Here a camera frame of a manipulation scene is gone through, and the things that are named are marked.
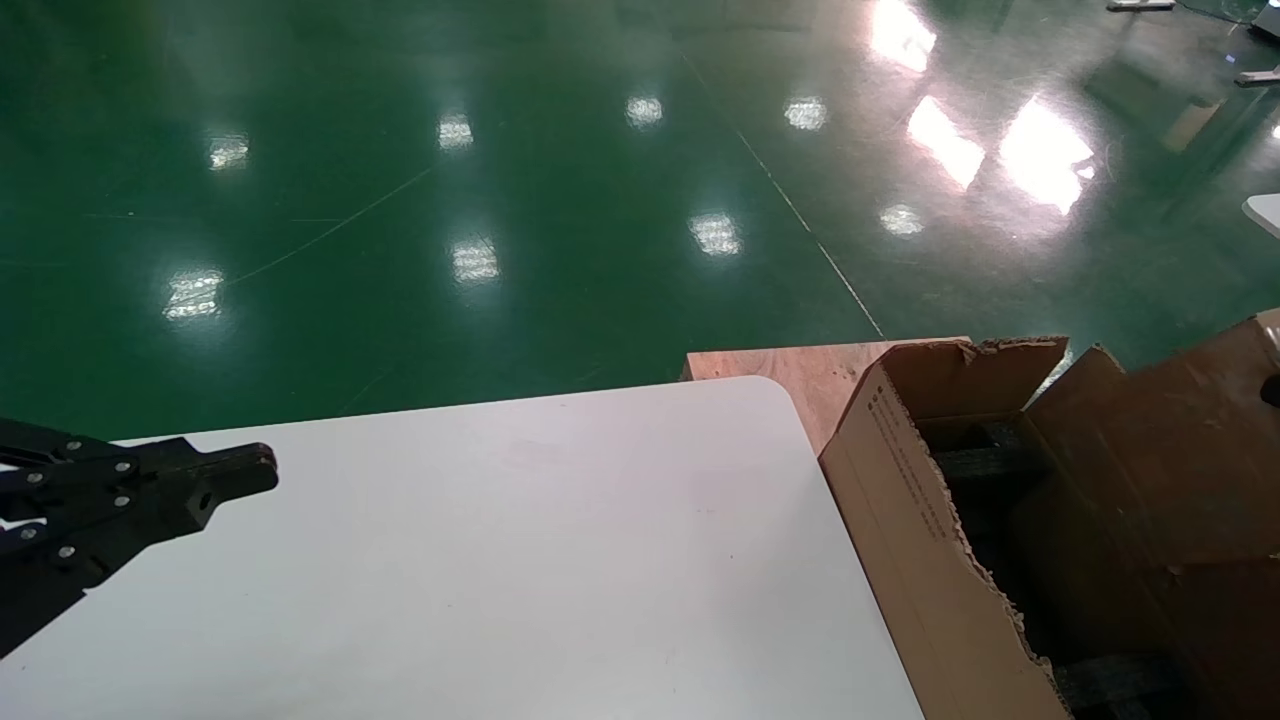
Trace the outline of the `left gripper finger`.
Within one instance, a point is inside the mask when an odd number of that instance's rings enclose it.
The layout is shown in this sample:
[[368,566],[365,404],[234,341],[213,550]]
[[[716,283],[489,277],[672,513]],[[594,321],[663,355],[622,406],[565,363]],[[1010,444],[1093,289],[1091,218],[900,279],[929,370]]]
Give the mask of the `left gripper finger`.
[[186,437],[119,445],[90,436],[1,419],[3,465],[40,474],[96,471],[108,477],[169,475],[276,480],[274,451],[262,443],[201,451]]
[[58,483],[52,470],[3,473],[3,656],[147,548],[200,533],[221,503],[278,486],[271,468]]

